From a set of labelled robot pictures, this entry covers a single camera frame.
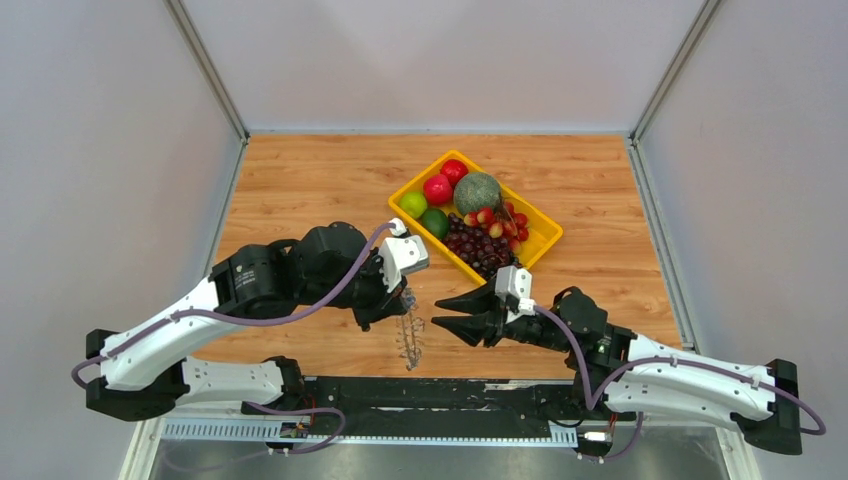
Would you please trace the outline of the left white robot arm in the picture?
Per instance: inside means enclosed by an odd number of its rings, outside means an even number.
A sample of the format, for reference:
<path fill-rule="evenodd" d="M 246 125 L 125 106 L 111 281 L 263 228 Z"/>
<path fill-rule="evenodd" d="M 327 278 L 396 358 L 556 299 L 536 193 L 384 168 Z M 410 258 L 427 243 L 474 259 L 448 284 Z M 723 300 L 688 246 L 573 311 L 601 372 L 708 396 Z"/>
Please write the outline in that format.
<path fill-rule="evenodd" d="M 294 359 L 234 364 L 201 360 L 196 352 L 244 328 L 290 324 L 325 307 L 350 311 L 368 330 L 408 312 L 407 279 L 428 264 L 421 239 L 396 219 L 368 236 L 335 222 L 301 239 L 244 246 L 142 324 L 88 333 L 85 365 L 99 373 L 83 383 L 86 405 L 128 422 L 187 404 L 233 401 L 247 414 L 305 414 L 306 387 Z"/>

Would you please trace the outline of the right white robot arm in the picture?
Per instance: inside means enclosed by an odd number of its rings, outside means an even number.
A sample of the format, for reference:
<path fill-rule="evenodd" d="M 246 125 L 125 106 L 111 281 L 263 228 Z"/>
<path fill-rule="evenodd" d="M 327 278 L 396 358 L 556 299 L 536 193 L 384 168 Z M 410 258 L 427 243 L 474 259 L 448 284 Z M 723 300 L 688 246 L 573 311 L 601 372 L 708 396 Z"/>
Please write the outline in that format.
<path fill-rule="evenodd" d="M 565 354 L 575 373 L 567 407 L 577 417 L 689 417 L 736 431 L 760 450 L 802 452 L 792 362 L 743 365 L 669 347 L 611 324 L 607 311 L 575 286 L 549 308 L 530 299 L 526 286 L 504 290 L 493 282 L 435 305 L 447 313 L 432 323 L 472 347 L 507 339 Z"/>

